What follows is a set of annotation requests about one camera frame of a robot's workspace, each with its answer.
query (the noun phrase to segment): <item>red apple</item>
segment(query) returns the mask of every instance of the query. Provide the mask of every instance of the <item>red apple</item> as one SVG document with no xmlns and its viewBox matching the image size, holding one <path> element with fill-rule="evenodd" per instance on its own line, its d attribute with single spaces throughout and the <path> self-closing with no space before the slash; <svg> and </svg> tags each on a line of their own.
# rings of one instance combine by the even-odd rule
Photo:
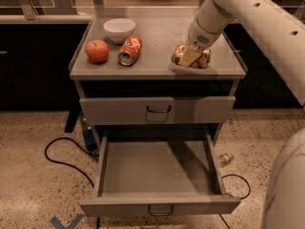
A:
<svg viewBox="0 0 305 229">
<path fill-rule="evenodd" d="M 93 40 L 87 44 L 86 54 L 92 63 L 101 64 L 108 60 L 109 49 L 104 41 Z"/>
</svg>

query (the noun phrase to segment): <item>speckled floor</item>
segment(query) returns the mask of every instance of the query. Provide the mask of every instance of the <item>speckled floor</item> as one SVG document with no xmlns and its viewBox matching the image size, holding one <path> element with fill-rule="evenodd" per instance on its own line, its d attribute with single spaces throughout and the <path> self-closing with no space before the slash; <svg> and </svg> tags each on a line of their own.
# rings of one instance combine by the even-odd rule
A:
<svg viewBox="0 0 305 229">
<path fill-rule="evenodd" d="M 50 163 L 46 145 L 68 136 L 83 143 L 80 124 L 65 134 L 66 112 L 0 113 L 0 228 L 53 228 L 57 217 L 67 227 L 82 214 L 78 201 L 90 198 L 88 181 L 72 168 Z M 234 154 L 235 159 L 221 174 L 238 174 L 248 179 L 250 196 L 242 200 L 225 220 L 236 229 L 259 228 L 269 174 L 281 146 L 305 127 L 301 109 L 233 110 L 224 124 L 215 151 Z M 92 179 L 97 163 L 67 140 L 54 143 L 52 158 L 76 164 Z M 245 185 L 228 177 L 227 192 L 243 196 Z M 76 228 L 95 228 L 96 219 L 83 218 Z M 102 218 L 100 228 L 227 228 L 218 215 L 164 218 Z"/>
</svg>

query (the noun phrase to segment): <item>power cord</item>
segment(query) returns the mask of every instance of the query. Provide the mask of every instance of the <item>power cord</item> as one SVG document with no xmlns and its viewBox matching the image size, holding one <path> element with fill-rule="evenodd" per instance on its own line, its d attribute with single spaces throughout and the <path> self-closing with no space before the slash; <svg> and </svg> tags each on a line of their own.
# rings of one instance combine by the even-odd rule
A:
<svg viewBox="0 0 305 229">
<path fill-rule="evenodd" d="M 241 200 L 247 198 L 250 195 L 250 193 L 251 193 L 251 186 L 250 186 L 250 184 L 249 184 L 249 182 L 248 182 L 248 180 L 246 178 L 244 178 L 244 177 L 242 177 L 240 175 L 236 175 L 236 174 L 228 174 L 226 176 L 223 176 L 222 178 L 225 178 L 225 177 L 238 177 L 238 178 L 241 178 L 243 181 L 245 181 L 245 183 L 248 186 L 248 193 L 244 197 L 241 197 L 240 198 Z M 221 217 L 222 221 L 226 224 L 227 228 L 230 229 L 230 226 L 228 225 L 227 221 L 222 217 L 222 215 L 219 214 L 219 216 Z"/>
<path fill-rule="evenodd" d="M 90 183 L 91 187 L 94 187 L 94 183 L 93 181 L 89 178 L 89 176 L 84 172 L 82 171 L 81 169 L 79 169 L 78 167 L 74 166 L 74 165 L 71 165 L 69 163 L 66 163 L 66 162 L 62 162 L 62 161 L 58 161 L 58 160 L 55 160 L 55 159 L 52 159 L 48 156 L 48 149 L 50 148 L 50 146 L 56 142 L 56 141 L 59 141 L 59 140 L 68 140 L 68 141 L 71 141 L 73 142 L 83 153 L 85 153 L 86 155 L 90 156 L 91 158 L 93 158 L 95 161 L 98 160 L 98 155 L 94 155 L 92 152 L 87 152 L 86 150 L 84 150 L 81 145 L 79 145 L 75 140 L 73 140 L 72 138 L 69 138 L 69 137 L 59 137 L 53 141 L 51 141 L 45 148 L 45 157 L 48 161 L 52 162 L 52 163 L 56 163 L 56 164 L 62 164 L 62 165 L 66 165 L 66 166 L 69 166 L 73 169 L 75 169 L 76 171 L 80 172 L 87 180 L 88 182 Z M 97 222 L 96 222 L 96 229 L 99 228 L 99 224 L 100 224 L 100 218 L 97 218 Z"/>
</svg>

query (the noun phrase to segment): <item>cabinet handle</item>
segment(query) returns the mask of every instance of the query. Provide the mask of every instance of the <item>cabinet handle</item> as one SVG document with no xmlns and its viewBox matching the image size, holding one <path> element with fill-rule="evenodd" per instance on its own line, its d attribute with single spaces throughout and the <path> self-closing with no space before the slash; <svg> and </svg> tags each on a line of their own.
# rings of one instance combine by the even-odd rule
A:
<svg viewBox="0 0 305 229">
<path fill-rule="evenodd" d="M 173 205 L 171 205 L 171 211 L 168 212 L 168 213 L 153 213 L 151 205 L 149 205 L 149 214 L 152 217 L 167 217 L 167 216 L 171 216 L 173 214 Z"/>
<path fill-rule="evenodd" d="M 172 109 L 172 106 L 171 106 L 171 105 L 169 105 L 169 107 L 168 107 L 167 110 L 158 110 L 158 111 L 151 110 L 151 109 L 150 109 L 150 106 L 147 106 L 147 107 L 146 107 L 147 112 L 150 112 L 150 113 L 168 113 L 171 109 Z"/>
</svg>

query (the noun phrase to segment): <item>drawer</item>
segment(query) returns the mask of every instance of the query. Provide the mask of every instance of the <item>drawer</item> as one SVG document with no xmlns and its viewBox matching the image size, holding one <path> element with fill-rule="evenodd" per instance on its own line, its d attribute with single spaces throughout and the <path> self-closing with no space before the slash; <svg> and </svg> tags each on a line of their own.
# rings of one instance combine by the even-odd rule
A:
<svg viewBox="0 0 305 229">
<path fill-rule="evenodd" d="M 208 130 L 109 128 L 102 137 L 89 217 L 229 214 Z"/>
<path fill-rule="evenodd" d="M 90 125 L 221 123 L 234 96 L 81 98 Z"/>
</svg>

